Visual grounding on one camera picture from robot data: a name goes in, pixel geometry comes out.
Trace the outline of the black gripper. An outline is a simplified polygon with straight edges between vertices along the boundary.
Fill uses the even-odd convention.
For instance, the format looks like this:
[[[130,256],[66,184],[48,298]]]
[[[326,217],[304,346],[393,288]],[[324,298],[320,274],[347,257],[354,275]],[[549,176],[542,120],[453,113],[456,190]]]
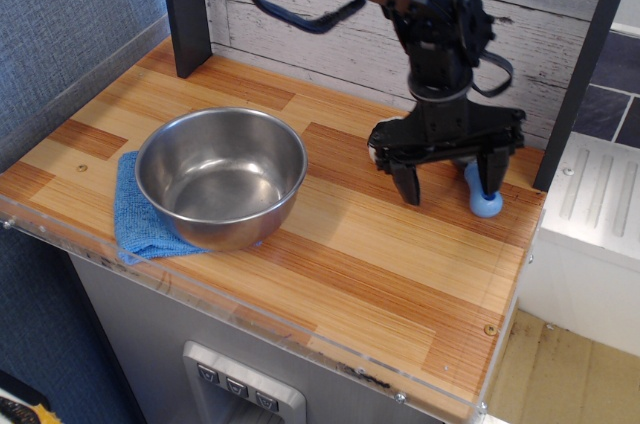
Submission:
[[[403,201],[421,202],[419,164],[473,158],[486,195],[497,193],[511,156],[524,146],[526,113],[517,108],[475,103],[466,97],[450,101],[419,100],[401,120],[380,124],[370,143],[377,166],[389,173]]]

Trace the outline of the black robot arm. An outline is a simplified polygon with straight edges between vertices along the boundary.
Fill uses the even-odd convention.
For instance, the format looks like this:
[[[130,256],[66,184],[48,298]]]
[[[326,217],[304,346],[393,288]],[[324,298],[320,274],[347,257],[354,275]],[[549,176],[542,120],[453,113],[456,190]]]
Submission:
[[[526,115],[469,100],[473,71],[487,61],[512,65],[487,51],[494,19],[481,0],[368,0],[381,6],[408,56],[408,87],[416,104],[404,118],[378,123],[368,140],[378,169],[392,176],[404,201],[417,205],[417,166],[471,159],[484,194],[496,194],[511,155],[522,147]]]

